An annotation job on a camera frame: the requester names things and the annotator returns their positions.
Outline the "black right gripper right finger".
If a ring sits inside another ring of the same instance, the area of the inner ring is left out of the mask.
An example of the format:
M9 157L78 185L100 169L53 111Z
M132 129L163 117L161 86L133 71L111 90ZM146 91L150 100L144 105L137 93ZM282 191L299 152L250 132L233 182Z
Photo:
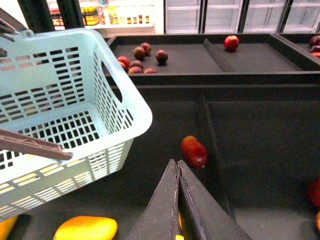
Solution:
M180 160L178 207L185 240L250 240L188 165Z

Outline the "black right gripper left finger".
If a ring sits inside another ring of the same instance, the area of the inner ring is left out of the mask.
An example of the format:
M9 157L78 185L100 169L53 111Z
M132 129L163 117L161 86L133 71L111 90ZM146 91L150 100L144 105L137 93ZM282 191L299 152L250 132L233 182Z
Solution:
M180 229L179 173L175 160L169 160L144 212L126 235L127 240L176 239Z

